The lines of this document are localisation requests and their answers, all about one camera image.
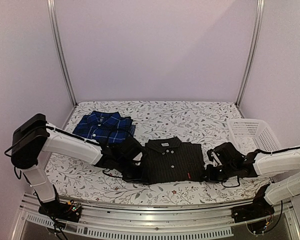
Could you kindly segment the blue plaid shirt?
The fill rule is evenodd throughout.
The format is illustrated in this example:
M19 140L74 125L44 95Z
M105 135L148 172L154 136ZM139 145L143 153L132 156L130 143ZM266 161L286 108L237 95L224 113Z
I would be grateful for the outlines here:
M84 115L73 134L98 143L119 144L134 135L136 126L131 117L122 117L119 112L93 111Z

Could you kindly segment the black pinstriped long sleeve shirt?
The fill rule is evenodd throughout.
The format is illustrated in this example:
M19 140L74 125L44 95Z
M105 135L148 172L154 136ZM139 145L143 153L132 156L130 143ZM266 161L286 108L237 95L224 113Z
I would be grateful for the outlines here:
M143 181L149 185L203 180L202 146L178 137L149 140L141 158Z

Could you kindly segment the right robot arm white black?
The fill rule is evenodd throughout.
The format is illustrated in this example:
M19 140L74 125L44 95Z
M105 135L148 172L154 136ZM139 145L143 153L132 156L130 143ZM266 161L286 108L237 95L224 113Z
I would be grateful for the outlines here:
M256 149L246 155L240 153L231 142L225 142L207 151L212 164L206 166L202 179L210 183L223 183L236 177L273 177L296 171L292 176L259 189L248 213L259 218L272 206L284 199L300 195L300 146L277 151Z

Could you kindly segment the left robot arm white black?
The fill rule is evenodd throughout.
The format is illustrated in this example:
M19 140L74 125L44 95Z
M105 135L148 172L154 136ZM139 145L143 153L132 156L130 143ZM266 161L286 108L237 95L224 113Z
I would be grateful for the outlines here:
M99 143L59 129L48 123L44 114L37 113L13 132L12 145L4 154L25 176L53 217L60 217L65 210L57 200L55 187L38 166L41 152L57 153L99 168L117 170L128 183L141 183L143 179L141 156L144 150L132 134L122 143Z

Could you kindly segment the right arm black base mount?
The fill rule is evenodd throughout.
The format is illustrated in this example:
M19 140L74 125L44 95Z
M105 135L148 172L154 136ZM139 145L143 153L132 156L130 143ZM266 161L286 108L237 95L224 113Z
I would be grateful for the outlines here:
M265 234L274 216L274 207L265 200L265 191L269 184L261 187L252 203L231 208L231 217L235 223L241 223L263 218L259 222L249 223L248 230L255 235Z

